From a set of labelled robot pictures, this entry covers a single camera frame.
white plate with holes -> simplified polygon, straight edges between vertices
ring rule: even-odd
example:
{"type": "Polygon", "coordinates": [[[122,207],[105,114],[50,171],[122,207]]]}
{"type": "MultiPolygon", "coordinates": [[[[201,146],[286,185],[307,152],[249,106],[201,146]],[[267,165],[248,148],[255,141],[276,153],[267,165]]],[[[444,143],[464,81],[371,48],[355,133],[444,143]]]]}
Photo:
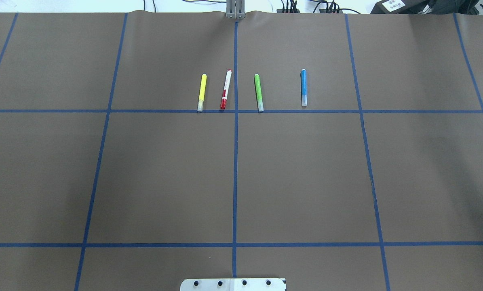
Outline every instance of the white plate with holes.
{"type": "Polygon", "coordinates": [[[284,278],[186,279],[180,291],[286,291],[284,278]]]}

gray table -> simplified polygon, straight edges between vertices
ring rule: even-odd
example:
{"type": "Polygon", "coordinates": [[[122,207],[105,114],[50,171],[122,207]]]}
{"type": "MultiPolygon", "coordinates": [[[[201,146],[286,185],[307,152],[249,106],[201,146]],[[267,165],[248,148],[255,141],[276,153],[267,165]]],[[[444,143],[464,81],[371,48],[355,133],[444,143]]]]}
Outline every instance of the gray table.
{"type": "Polygon", "coordinates": [[[232,276],[483,291],[483,17],[0,14],[0,291],[232,276]]]}

white sticker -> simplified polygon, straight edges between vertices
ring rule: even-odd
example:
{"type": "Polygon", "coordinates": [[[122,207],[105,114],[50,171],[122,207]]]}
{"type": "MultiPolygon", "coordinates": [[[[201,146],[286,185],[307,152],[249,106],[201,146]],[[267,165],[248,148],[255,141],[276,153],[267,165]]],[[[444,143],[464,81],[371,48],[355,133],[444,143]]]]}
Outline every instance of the white sticker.
{"type": "Polygon", "coordinates": [[[389,12],[396,11],[396,10],[400,9],[401,7],[406,6],[406,5],[405,5],[405,4],[402,2],[402,0],[389,0],[389,1],[387,1],[387,2],[383,2],[382,4],[383,4],[383,6],[384,6],[385,8],[387,8],[387,10],[388,10],[389,12]]]}

red and white marker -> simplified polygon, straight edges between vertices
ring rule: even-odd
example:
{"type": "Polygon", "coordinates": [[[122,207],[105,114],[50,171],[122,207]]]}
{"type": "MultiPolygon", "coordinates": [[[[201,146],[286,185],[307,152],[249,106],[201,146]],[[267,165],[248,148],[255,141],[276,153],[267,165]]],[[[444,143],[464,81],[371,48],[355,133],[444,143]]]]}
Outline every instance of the red and white marker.
{"type": "Polygon", "coordinates": [[[227,106],[227,95],[229,94],[229,86],[230,86],[230,76],[232,75],[232,70],[227,70],[227,76],[225,77],[225,86],[223,87],[223,94],[221,95],[221,104],[219,106],[220,109],[224,110],[225,106],[227,106]]]}

horizontal blue line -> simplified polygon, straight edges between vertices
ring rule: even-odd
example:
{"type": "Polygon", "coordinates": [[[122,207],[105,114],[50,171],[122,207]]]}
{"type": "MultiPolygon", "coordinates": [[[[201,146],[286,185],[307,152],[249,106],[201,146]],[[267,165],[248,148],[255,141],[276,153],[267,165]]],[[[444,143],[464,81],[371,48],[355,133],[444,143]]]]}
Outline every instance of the horizontal blue line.
{"type": "MultiPolygon", "coordinates": [[[[107,109],[0,109],[0,113],[106,113],[107,109]]],[[[233,114],[235,110],[204,110],[197,112],[188,109],[112,109],[111,113],[177,113],[177,114],[233,114]]],[[[262,114],[357,114],[355,109],[328,110],[265,110],[262,114]]],[[[482,114],[482,110],[362,110],[365,114],[482,114]]],[[[257,114],[257,110],[239,110],[240,114],[257,114]]]]}
{"type": "MultiPolygon", "coordinates": [[[[0,247],[82,247],[82,243],[8,243],[0,247]]],[[[86,247],[379,247],[379,242],[241,242],[241,243],[87,243],[86,247]]],[[[400,241],[384,242],[386,247],[429,247],[452,245],[483,245],[483,241],[400,241]]]]}

